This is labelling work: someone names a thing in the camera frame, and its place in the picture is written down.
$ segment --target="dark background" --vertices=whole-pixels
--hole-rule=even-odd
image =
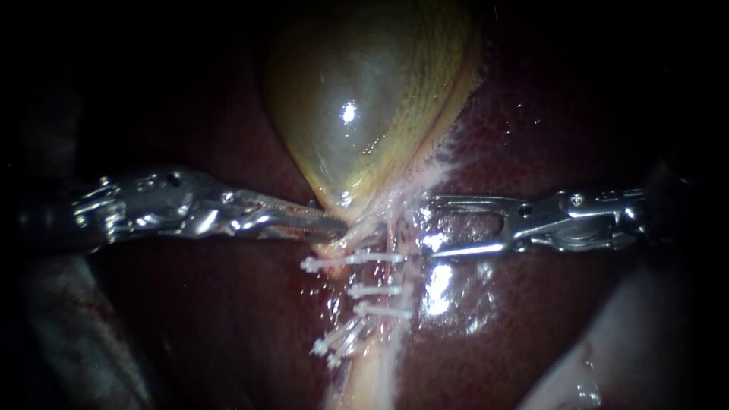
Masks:
[[[482,6],[487,33],[494,35],[495,42],[505,36],[537,41],[545,52],[564,62],[564,70],[585,84],[618,128],[633,134],[634,143],[624,147],[626,156],[644,156],[648,162],[679,153],[672,160],[677,169],[708,181],[709,170],[718,169],[716,158],[724,153],[718,143],[721,133],[709,124],[721,120],[713,112],[723,97],[712,75],[718,66],[710,62],[723,51],[712,45],[710,16],[718,11],[665,2],[588,3],[491,2]],[[69,99],[78,98],[84,110],[74,174],[97,175],[128,166],[123,147],[103,147],[92,140],[98,141],[104,133],[123,134],[129,118],[166,98],[181,80],[223,64],[226,50],[257,44],[258,29],[265,28],[268,19],[282,18],[285,9],[279,3],[274,12],[251,5],[213,14],[225,16],[222,19],[204,18],[200,13],[194,20],[173,17],[173,11],[152,17],[144,9],[128,14],[92,11],[93,17],[86,20],[80,18],[84,13],[70,11],[50,13],[51,18],[34,17],[41,10],[6,14],[5,20],[12,24],[3,29],[0,51],[4,71],[0,137],[10,197],[18,181],[38,176],[33,164],[39,158],[22,144],[29,125],[53,123],[64,114]],[[97,155],[100,150],[103,158]],[[704,272],[717,269],[706,262],[711,259],[711,245],[720,243],[709,236],[720,225],[713,219],[720,214],[712,202],[701,205],[700,213],[691,216],[701,229],[691,231],[698,238],[690,241],[686,260],[702,278],[714,277]],[[6,260],[8,281],[0,286],[3,397],[16,402],[14,408],[67,408],[23,319],[16,279],[24,261],[13,254],[7,254]],[[705,303],[716,300],[713,293],[704,291],[699,298]],[[700,312],[704,320],[716,315],[708,305]],[[707,346],[706,341],[714,338],[702,336],[696,337],[697,351],[707,356],[721,352]],[[709,359],[696,356],[696,373],[702,370],[698,363]]]

